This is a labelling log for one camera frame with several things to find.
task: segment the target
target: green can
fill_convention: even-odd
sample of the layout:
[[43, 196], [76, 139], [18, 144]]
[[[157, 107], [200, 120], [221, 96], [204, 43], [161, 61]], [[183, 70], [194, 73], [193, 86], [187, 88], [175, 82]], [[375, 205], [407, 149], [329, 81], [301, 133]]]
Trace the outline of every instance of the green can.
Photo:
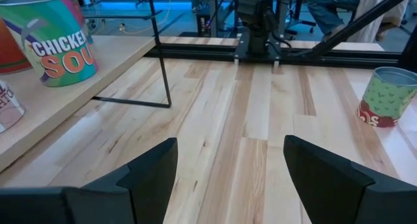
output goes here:
[[375, 70], [357, 115], [377, 127], [393, 127], [417, 93], [417, 74], [394, 67]]
[[97, 71], [71, 0], [0, 0], [0, 17], [41, 82], [61, 87]]

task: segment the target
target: wooden shelf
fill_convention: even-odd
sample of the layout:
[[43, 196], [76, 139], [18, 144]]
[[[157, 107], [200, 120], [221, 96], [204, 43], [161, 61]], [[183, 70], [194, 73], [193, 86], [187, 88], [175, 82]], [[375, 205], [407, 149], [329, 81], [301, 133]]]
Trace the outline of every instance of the wooden shelf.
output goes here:
[[151, 37], [94, 36], [99, 69], [88, 80], [66, 87], [46, 87], [34, 70], [0, 76], [16, 93], [26, 113], [0, 133], [0, 171], [28, 151], [94, 95], [135, 64], [154, 45]]

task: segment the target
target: chicken soup can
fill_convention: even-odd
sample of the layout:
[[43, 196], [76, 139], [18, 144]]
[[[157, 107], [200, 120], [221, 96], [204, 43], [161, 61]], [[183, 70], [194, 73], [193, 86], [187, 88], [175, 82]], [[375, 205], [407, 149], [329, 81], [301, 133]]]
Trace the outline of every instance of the chicken soup can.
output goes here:
[[0, 133], [18, 122], [25, 114], [25, 108], [18, 102], [10, 87], [0, 80]]
[[97, 71], [72, 0], [0, 0], [0, 17], [41, 82], [62, 87]]

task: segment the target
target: person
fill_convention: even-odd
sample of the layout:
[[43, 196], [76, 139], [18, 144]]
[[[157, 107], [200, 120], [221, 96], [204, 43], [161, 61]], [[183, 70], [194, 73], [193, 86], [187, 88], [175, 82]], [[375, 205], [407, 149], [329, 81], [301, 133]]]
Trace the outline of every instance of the person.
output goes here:
[[200, 10], [200, 0], [191, 0], [191, 7], [193, 12]]
[[310, 0], [308, 10], [323, 32], [323, 40], [330, 37], [346, 27], [343, 20], [339, 18], [338, 5], [349, 5], [357, 7], [360, 0]]

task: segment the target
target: light wood tabletop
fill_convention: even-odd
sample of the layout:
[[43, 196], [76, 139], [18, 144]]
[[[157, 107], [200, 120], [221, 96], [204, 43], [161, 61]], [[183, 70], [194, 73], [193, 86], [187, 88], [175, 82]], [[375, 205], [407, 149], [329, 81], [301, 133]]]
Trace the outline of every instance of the light wood tabletop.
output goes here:
[[155, 45], [151, 37], [94, 36], [93, 39], [91, 48], [99, 69], [93, 77], [80, 83], [47, 87], [33, 69], [0, 76], [27, 110], [13, 127], [0, 133], [0, 171], [128, 70]]
[[[417, 185], [417, 101], [395, 128], [373, 128], [355, 115], [371, 70], [165, 65], [171, 109], [90, 101], [4, 170], [0, 185], [82, 186], [178, 137], [165, 223], [309, 223], [283, 157], [287, 134]], [[166, 101], [158, 59], [140, 59], [99, 95]]]

